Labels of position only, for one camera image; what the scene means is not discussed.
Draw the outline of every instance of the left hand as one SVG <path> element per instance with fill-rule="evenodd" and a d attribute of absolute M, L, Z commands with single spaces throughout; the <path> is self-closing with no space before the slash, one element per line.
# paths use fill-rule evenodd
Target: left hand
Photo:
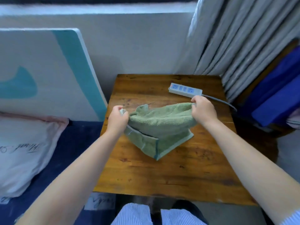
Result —
<path fill-rule="evenodd" d="M 107 125 L 107 132 L 113 132 L 118 135 L 121 135 L 128 123 L 129 114 L 126 111 L 123 115 L 120 113 L 120 110 L 123 106 L 114 106 L 112 108 L 112 112 L 108 117 L 108 125 Z"/>

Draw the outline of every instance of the table surface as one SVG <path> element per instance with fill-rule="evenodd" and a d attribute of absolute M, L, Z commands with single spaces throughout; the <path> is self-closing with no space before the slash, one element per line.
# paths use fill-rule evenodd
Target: table surface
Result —
<path fill-rule="evenodd" d="M 189 102 L 190 98 L 169 93 L 171 83 L 200 88 L 206 95 L 226 100 L 218 76 L 118 75 L 107 107 L 101 135 L 115 105 L 129 112 Z M 218 118 L 235 132 L 229 107 L 213 101 Z M 242 186 L 213 137 L 201 126 L 191 128 L 194 136 L 159 161 L 145 155 L 126 136 L 118 140 L 94 191 L 193 201 L 256 205 Z"/>

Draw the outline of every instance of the white pillowcase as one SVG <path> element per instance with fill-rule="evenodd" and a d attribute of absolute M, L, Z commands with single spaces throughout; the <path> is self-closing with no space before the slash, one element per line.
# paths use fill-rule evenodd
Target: white pillowcase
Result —
<path fill-rule="evenodd" d="M 18 197 L 50 161 L 67 118 L 0 113 L 0 197 Z"/>

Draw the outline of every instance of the hand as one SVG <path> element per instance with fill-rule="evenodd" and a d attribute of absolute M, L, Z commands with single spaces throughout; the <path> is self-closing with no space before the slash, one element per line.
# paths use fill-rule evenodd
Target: hand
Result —
<path fill-rule="evenodd" d="M 217 121 L 217 113 L 212 103 L 205 97 L 196 95 L 191 101 L 196 103 L 192 105 L 192 116 L 198 123 L 205 125 L 211 121 Z"/>
<path fill-rule="evenodd" d="M 124 132 L 128 123 L 129 114 L 126 111 L 122 115 L 120 112 L 122 108 L 123 106 L 114 106 L 112 108 L 112 112 L 108 117 L 107 132 L 115 133 L 119 136 Z"/>

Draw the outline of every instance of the power cord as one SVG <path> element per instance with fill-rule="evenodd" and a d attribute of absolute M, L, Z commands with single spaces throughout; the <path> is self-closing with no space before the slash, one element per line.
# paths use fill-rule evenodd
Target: power cord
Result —
<path fill-rule="evenodd" d="M 202 94 L 202 96 L 207 97 L 207 98 L 210 98 L 210 99 L 213 99 L 213 100 L 216 100 L 216 101 L 219 101 L 219 102 L 222 102 L 222 103 L 225 103 L 225 104 L 227 104 L 228 106 L 231 106 L 236 112 L 238 111 L 234 106 L 232 106 L 232 105 L 231 105 L 230 103 L 228 103 L 228 102 L 225 102 L 225 101 L 223 101 L 223 100 L 217 99 L 217 98 L 212 97 L 212 96 L 209 96 L 209 95 L 204 95 L 204 94 Z"/>

